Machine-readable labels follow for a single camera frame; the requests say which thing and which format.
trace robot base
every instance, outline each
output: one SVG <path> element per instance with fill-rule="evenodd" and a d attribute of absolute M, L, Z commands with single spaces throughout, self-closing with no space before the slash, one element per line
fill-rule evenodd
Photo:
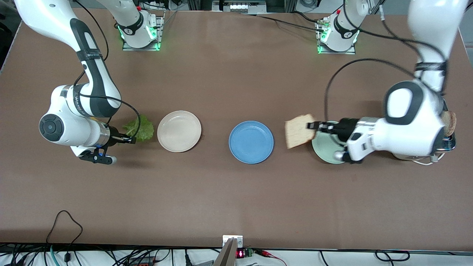
<path fill-rule="evenodd" d="M 164 25 L 164 17 L 157 17 L 156 16 L 156 26 L 157 29 L 150 28 L 149 34 L 156 36 L 156 39 L 151 41 L 147 46 L 142 48 L 133 48 L 129 46 L 124 38 L 123 40 L 123 51 L 159 51 L 161 49 L 161 39 L 163 38 L 163 25 Z"/>
<path fill-rule="evenodd" d="M 330 21 L 330 17 L 327 17 L 327 18 L 324 18 L 324 21 L 327 21 L 329 22 Z M 355 42 L 356 42 L 356 37 L 355 37 L 355 41 L 353 42 L 353 44 L 351 45 L 351 47 L 346 50 L 346 51 L 343 51 L 343 52 L 338 52 L 338 51 L 334 51 L 330 48 L 328 48 L 328 46 L 323 43 L 321 40 L 323 38 L 325 38 L 326 34 L 328 31 L 330 31 L 330 24 L 324 24 L 324 25 L 320 25 L 318 23 L 315 23 L 315 28 L 316 29 L 322 29 L 324 30 L 324 32 L 316 32 L 316 38 L 317 38 L 317 53 L 337 53 L 337 54 L 355 54 L 356 51 L 355 51 Z"/>

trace green plate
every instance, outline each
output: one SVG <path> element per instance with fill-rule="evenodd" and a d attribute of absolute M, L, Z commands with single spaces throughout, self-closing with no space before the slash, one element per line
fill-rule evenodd
<path fill-rule="evenodd" d="M 339 144 L 343 146 L 346 145 L 346 143 L 341 142 L 336 135 L 333 135 L 332 138 L 329 133 L 324 132 L 317 132 L 315 134 L 315 139 L 312 140 L 312 148 L 314 148 L 317 156 L 320 157 L 320 159 L 332 164 L 344 163 L 344 161 L 336 160 L 333 157 L 334 152 L 343 150 L 343 147 L 341 147 Z"/>

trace slice of bread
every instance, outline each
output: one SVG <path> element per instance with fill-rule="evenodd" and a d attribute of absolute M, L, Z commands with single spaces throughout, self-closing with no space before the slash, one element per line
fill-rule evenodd
<path fill-rule="evenodd" d="M 311 114 L 299 115 L 286 121 L 286 146 L 288 149 L 307 143 L 315 138 L 315 130 L 307 129 L 307 123 L 312 123 L 315 118 Z"/>
<path fill-rule="evenodd" d="M 441 118 L 442 122 L 445 124 L 445 136 L 449 137 L 455 131 L 456 115 L 452 111 L 443 111 Z"/>

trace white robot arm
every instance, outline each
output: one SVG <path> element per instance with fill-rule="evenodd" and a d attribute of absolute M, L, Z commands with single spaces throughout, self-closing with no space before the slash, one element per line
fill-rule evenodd
<path fill-rule="evenodd" d="M 336 134 L 346 141 L 344 151 L 334 158 L 360 163 L 373 151 L 396 155 L 429 156 L 440 148 L 445 125 L 440 119 L 444 100 L 441 90 L 448 59 L 458 26 L 468 0 L 412 0 L 408 23 L 412 35 L 437 47 L 442 54 L 423 45 L 419 52 L 416 76 L 419 80 L 403 81 L 392 86 L 384 100 L 385 117 L 343 118 L 338 124 L 320 122 L 309 128 Z M 448 23 L 439 20 L 448 18 Z"/>
<path fill-rule="evenodd" d="M 328 21 L 328 27 L 324 28 L 325 33 L 320 39 L 328 48 L 336 52 L 344 52 L 351 48 L 359 34 L 356 27 L 361 25 L 369 13 L 367 0 L 347 0 L 344 5 L 340 11 L 324 18 L 324 21 Z"/>
<path fill-rule="evenodd" d="M 130 46 L 143 47 L 153 40 L 147 33 L 148 15 L 138 12 L 132 0 L 99 2 L 112 12 L 121 28 L 130 29 L 125 30 L 129 33 L 126 41 Z M 117 142 L 136 140 L 92 119 L 113 116 L 120 107 L 121 96 L 90 29 L 76 17 L 68 0 L 16 0 L 16 6 L 30 28 L 67 44 L 76 52 L 89 80 L 89 83 L 54 89 L 50 108 L 39 123 L 41 135 L 50 142 L 70 146 L 82 160 L 115 163 L 114 157 L 106 156 L 106 149 Z"/>

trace metal mount plate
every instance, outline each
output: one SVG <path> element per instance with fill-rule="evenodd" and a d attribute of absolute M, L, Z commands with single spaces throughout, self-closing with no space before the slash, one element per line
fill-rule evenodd
<path fill-rule="evenodd" d="M 228 239 L 236 238 L 238 240 L 238 248 L 243 247 L 243 236 L 236 236 L 236 235 L 223 235 L 222 238 L 222 247 L 225 245 Z"/>

